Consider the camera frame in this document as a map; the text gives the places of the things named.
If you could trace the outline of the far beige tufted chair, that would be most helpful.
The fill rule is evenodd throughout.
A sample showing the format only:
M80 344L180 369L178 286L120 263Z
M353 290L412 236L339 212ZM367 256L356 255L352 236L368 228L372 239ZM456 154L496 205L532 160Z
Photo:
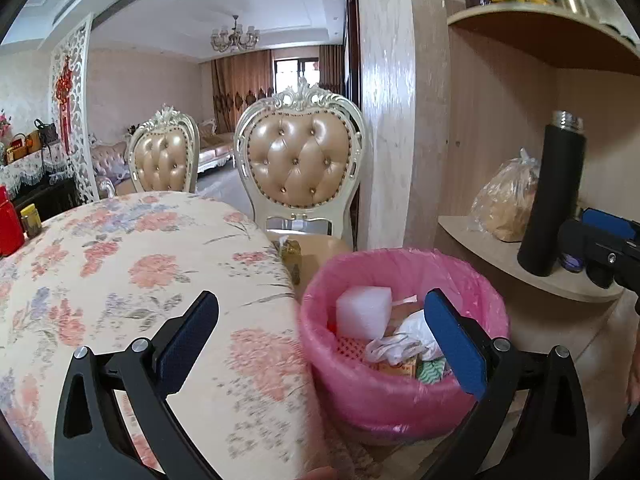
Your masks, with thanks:
M127 162L138 193L194 193L200 133L194 119L164 104L132 134Z

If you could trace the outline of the brown patterned curtains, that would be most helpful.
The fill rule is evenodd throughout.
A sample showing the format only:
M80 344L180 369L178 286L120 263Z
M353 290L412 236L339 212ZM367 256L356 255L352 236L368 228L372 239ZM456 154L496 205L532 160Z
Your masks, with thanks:
M244 110L287 88L300 77L312 86L342 94L345 49L340 44L258 50L215 58L201 65L204 110L216 131L232 132Z

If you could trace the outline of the light upholstered sofa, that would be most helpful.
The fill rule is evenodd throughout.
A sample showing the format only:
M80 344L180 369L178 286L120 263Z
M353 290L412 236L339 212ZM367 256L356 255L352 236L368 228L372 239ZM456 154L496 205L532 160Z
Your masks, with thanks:
M193 191L199 174L224 166L232 155L233 134L217 132L210 119L193 134L180 124L91 147L99 198L137 191Z

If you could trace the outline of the yellow lid jar right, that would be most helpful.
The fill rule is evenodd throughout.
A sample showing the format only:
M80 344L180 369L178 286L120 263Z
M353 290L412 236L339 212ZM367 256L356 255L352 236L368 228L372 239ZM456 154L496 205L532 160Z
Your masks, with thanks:
M27 237L32 240L42 231L39 212L34 204L29 204L21 210L21 220Z

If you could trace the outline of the pink flower vase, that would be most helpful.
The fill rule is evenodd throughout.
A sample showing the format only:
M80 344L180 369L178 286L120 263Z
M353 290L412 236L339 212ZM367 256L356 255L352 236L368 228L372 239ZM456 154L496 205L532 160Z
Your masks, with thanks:
M11 117L4 110L0 110L0 140L3 140L12 131Z

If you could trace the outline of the plastic bag of food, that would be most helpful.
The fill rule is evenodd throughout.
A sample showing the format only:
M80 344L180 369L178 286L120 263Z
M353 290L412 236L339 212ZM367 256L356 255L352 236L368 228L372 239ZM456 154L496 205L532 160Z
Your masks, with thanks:
M539 160L521 148L518 157L501 165L474 198L470 229L505 243L519 243L532 212L539 171Z

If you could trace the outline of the crumpled white plastic bag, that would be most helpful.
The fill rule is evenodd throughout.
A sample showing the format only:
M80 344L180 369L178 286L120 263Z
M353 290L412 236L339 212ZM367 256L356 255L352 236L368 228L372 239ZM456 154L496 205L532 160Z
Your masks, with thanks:
M393 335L370 341L363 351L363 359L372 364L386 361L396 365L413 356L422 361L433 361L444 356L425 321L423 311L411 313Z

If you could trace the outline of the floral tablecloth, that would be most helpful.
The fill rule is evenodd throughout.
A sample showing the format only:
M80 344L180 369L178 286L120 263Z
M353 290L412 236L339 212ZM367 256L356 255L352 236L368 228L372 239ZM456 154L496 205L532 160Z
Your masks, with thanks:
M1 411L45 473L74 351L152 337L208 290L220 318L169 404L229 479L297 479L326 464L298 305L265 233L193 194L134 193L48 220L1 263Z

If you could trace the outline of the yellow medicine box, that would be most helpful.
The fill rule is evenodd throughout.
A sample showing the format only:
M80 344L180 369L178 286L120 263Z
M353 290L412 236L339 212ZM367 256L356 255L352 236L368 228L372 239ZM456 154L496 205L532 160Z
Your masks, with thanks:
M390 376L415 378L417 367L418 358L413 356L412 358L396 365L392 365L386 361L378 363L376 369L379 372Z

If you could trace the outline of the black piano with lace cover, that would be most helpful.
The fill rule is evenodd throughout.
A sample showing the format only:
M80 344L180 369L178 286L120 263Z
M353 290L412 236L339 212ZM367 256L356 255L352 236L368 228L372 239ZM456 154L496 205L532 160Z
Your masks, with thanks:
M1 167L1 184L17 214L34 205L42 221L79 206L73 171L61 144Z

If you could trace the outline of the red thermos jug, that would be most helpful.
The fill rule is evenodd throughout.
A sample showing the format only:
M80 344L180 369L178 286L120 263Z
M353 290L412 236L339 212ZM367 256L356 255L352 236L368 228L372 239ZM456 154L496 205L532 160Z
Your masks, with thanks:
M25 243L20 218L15 211L4 185L0 186L0 252L9 257Z

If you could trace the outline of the beige tufted chair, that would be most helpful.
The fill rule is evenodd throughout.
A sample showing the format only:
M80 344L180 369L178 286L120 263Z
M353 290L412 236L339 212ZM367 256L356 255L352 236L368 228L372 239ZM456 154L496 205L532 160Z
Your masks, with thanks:
M369 136L351 100L300 77L296 88L256 101L234 133L234 159L254 222L324 221L354 244L350 206Z
M127 162L138 193L194 193L200 133L194 119L164 104L132 134Z

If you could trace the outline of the white foam block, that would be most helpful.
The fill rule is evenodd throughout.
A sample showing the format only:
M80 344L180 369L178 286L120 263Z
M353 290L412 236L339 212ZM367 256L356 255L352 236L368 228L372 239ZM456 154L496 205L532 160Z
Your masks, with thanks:
M357 286L336 300L336 330L340 337L373 340L384 336L392 312L389 287Z

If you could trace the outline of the crystal chandelier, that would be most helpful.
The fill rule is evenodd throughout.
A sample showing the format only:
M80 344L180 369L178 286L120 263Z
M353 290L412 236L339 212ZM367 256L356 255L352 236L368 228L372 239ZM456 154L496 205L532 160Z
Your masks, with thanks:
M220 54L235 51L255 50L260 40L260 30L254 26L244 29L239 21L239 15L233 15L230 28L214 29L210 34L209 43L212 49Z

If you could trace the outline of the near beige tufted chair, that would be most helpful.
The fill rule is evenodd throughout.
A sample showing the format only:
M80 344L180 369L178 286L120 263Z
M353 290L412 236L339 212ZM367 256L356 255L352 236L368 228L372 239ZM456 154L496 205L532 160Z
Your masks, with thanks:
M324 221L354 244L350 206L369 136L351 100L300 77L296 88L256 101L234 133L234 159L254 222Z

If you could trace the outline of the red chinese knot ornament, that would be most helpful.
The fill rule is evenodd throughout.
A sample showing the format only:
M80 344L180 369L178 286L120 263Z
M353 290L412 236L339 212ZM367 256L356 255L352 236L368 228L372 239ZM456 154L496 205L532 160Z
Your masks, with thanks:
M63 144L66 155L70 154L70 94L73 89L73 71L70 69L70 57L64 56L61 73L58 74L54 86L54 96L58 102L58 136Z

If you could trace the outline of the black thermos bottle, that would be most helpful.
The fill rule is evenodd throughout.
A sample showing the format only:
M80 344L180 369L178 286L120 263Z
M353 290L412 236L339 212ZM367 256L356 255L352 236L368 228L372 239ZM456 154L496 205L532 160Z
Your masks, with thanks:
M537 191L518 250L518 263L530 274L549 276L558 258L559 230L575 212L586 143L582 118L566 110L552 113L544 129Z

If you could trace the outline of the white lattice room divider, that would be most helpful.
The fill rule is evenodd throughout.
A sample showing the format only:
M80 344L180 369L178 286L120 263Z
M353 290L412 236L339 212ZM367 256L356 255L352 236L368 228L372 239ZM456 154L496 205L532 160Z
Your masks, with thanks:
M58 121L58 102L54 96L54 86L61 73L64 56L70 57L70 69L73 71L73 89L70 94L70 154L67 166L73 171L79 203L93 203L100 199L96 174L92 166L88 113L87 113L87 74L89 40L93 14L89 13L80 21L52 50L49 74L49 114L56 130Z

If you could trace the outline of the black handbag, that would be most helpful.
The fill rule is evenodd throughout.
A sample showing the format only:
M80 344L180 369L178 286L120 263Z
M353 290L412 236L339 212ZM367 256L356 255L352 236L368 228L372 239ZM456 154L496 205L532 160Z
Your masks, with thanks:
M50 146L60 142L58 130L56 130L56 125L54 122L49 122L48 124L46 124L40 119L36 119L34 121L34 125L38 131L38 136L42 146Z

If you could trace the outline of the pink lined trash bin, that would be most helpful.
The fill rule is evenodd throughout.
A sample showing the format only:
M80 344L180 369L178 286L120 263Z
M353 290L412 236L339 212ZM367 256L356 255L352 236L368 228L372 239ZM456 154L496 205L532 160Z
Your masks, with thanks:
M300 341L320 402L363 439L439 437L474 404L424 318L424 300L433 289L489 336L508 336L506 306L488 279L441 252L392 248L340 255L304 292Z

